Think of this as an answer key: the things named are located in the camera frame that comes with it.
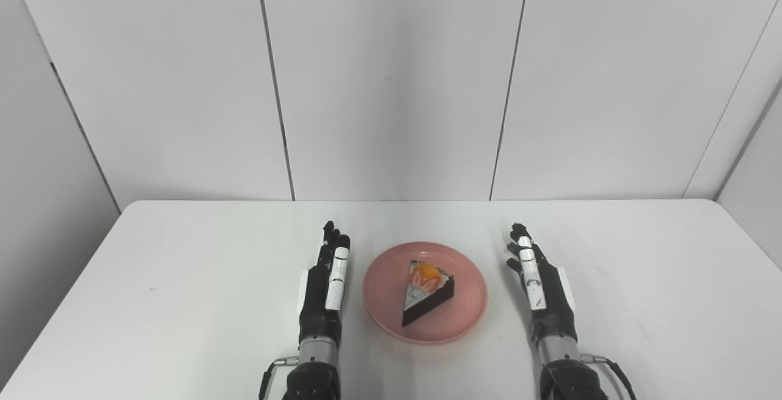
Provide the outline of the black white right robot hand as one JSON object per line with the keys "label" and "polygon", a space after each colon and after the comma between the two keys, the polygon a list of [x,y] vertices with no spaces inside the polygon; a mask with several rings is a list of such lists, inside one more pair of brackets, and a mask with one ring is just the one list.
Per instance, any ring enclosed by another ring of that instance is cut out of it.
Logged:
{"label": "black white right robot hand", "polygon": [[550,263],[528,228],[514,223],[506,249],[511,257],[506,265],[520,277],[531,311],[531,341],[539,346],[544,338],[570,338],[577,341],[574,308],[567,275]]}

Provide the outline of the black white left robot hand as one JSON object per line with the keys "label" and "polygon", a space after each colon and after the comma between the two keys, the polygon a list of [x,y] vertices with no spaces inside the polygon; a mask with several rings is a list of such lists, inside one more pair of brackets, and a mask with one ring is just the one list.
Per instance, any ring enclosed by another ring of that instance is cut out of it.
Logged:
{"label": "black white left robot hand", "polygon": [[350,237],[327,221],[316,263],[305,272],[304,297],[299,311],[299,342],[327,338],[340,346],[341,311],[347,288]]}

